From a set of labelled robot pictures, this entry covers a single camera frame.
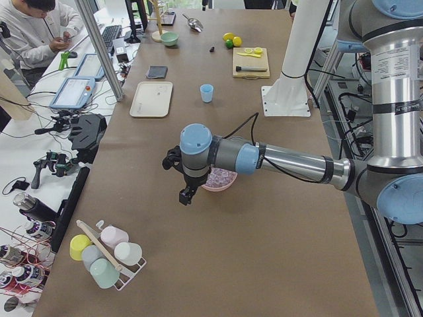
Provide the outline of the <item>grey folded cloth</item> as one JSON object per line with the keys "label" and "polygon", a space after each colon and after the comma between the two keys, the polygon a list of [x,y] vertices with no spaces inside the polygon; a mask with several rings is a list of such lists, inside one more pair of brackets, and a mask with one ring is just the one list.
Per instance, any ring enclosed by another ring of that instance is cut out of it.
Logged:
{"label": "grey folded cloth", "polygon": [[147,79],[164,79],[167,75],[168,67],[162,65],[151,65],[146,72]]}

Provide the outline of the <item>steel ice scoop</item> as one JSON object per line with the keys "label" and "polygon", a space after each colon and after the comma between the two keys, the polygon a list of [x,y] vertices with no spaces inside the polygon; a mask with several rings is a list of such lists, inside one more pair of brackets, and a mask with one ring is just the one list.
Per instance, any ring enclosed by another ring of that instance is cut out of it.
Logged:
{"label": "steel ice scoop", "polygon": [[203,26],[202,23],[196,19],[196,18],[192,18],[192,17],[188,17],[186,14],[182,14],[184,18],[186,18],[188,26],[195,30],[196,32],[202,32],[203,31]]}

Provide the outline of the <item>grey cup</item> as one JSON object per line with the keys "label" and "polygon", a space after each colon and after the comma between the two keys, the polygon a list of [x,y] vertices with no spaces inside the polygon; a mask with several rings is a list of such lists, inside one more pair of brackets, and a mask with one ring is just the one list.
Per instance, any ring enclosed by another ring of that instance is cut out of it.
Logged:
{"label": "grey cup", "polygon": [[83,264],[85,266],[85,269],[87,271],[90,271],[91,265],[96,260],[103,258],[103,257],[104,257],[103,253],[94,244],[87,246],[81,253],[81,258],[82,258]]}

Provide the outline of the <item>seated person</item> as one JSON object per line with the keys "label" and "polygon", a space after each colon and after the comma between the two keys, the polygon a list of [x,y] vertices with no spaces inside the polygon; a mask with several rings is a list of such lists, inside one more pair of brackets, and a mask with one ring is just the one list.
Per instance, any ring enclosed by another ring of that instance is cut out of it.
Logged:
{"label": "seated person", "polygon": [[25,70],[49,66],[84,27],[79,13],[60,1],[2,1],[1,21],[11,34],[4,43]]}

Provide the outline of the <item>white cup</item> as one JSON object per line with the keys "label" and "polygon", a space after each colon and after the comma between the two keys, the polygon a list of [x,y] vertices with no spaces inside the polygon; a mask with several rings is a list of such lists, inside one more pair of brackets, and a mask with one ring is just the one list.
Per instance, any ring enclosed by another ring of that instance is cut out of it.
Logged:
{"label": "white cup", "polygon": [[115,247],[114,255],[125,265],[135,265],[142,258],[142,248],[133,242],[122,242]]}

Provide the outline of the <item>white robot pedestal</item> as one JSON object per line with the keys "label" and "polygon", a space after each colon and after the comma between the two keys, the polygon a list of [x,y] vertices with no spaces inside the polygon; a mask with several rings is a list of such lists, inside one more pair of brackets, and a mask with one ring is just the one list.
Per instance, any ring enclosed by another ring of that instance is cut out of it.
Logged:
{"label": "white robot pedestal", "polygon": [[307,70],[331,6],[330,0],[298,3],[280,78],[273,85],[262,87],[266,117],[311,115],[306,89]]}

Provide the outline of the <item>cream serving tray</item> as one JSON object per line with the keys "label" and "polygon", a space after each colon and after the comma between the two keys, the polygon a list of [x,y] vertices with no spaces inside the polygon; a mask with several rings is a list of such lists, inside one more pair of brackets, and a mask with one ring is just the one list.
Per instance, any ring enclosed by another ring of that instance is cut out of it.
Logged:
{"label": "cream serving tray", "polygon": [[173,84],[169,81],[142,81],[137,85],[130,108],[134,118],[164,118],[169,113]]}

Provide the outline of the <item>mint green cup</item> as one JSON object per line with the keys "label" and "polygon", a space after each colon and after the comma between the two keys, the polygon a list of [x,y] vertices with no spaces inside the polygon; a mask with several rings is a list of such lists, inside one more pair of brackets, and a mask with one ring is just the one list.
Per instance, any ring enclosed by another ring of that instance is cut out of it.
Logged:
{"label": "mint green cup", "polygon": [[111,262],[104,258],[99,258],[91,264],[90,274],[101,289],[111,288],[120,276]]}

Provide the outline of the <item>green lime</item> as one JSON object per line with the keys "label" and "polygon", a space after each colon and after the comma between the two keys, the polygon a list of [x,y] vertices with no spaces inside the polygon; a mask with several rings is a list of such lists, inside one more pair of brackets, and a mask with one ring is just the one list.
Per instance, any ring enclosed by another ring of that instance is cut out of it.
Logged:
{"label": "green lime", "polygon": [[233,41],[231,39],[228,39],[225,41],[225,46],[227,49],[233,49],[234,45],[233,45]]}

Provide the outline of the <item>pink cup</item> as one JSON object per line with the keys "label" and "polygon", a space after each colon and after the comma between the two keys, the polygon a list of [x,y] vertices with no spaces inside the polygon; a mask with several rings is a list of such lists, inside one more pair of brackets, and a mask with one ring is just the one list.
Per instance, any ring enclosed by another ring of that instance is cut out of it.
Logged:
{"label": "pink cup", "polygon": [[126,231],[110,225],[101,231],[100,239],[109,248],[115,249],[119,243],[129,242],[129,235]]}

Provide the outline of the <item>black mirrored tray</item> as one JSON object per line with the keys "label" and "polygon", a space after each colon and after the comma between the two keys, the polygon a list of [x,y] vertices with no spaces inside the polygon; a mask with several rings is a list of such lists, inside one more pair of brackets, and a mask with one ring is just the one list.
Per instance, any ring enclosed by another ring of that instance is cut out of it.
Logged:
{"label": "black mirrored tray", "polygon": [[[173,26],[176,19],[176,13],[175,12],[164,13],[160,17],[161,17],[162,26]],[[149,17],[149,21],[156,21],[156,20],[157,20],[156,14],[152,13]]]}

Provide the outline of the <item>yellow plastic knife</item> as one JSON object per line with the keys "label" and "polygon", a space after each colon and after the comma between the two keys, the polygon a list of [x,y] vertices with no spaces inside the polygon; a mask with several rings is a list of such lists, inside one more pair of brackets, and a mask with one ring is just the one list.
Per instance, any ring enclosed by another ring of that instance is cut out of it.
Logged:
{"label": "yellow plastic knife", "polygon": [[245,53],[245,52],[236,52],[237,55],[243,56],[243,57],[254,57],[254,58],[261,58],[261,54],[256,53]]}

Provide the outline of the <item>blue teach pendant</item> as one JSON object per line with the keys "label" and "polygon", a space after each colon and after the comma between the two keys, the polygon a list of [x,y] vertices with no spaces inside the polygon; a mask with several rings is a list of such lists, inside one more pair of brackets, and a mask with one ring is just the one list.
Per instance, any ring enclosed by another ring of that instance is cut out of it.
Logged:
{"label": "blue teach pendant", "polygon": [[104,70],[96,53],[86,53],[74,73],[76,77],[93,77],[99,81],[104,77]]}
{"label": "blue teach pendant", "polygon": [[80,110],[89,101],[93,89],[96,86],[94,77],[68,77],[54,99],[50,102],[49,108],[56,110]]}

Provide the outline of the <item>pink bowl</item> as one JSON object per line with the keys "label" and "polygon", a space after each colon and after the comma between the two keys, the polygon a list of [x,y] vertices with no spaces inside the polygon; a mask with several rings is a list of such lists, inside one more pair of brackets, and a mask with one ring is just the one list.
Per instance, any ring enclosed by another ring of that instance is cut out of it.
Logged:
{"label": "pink bowl", "polygon": [[210,192],[221,192],[229,188],[236,180],[238,174],[222,168],[211,168],[208,179],[202,188]]}

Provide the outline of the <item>wooden cutting board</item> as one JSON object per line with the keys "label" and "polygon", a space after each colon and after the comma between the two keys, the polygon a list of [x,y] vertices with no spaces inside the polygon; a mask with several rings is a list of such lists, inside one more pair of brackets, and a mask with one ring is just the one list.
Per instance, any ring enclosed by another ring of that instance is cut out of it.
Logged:
{"label": "wooden cutting board", "polygon": [[[262,57],[243,57],[236,54],[236,52],[244,52],[245,48],[233,48],[233,77],[244,78],[244,79],[269,79],[270,78],[270,66],[268,64],[267,49],[263,48]],[[266,72],[236,72],[236,66],[243,67],[266,67]]]}

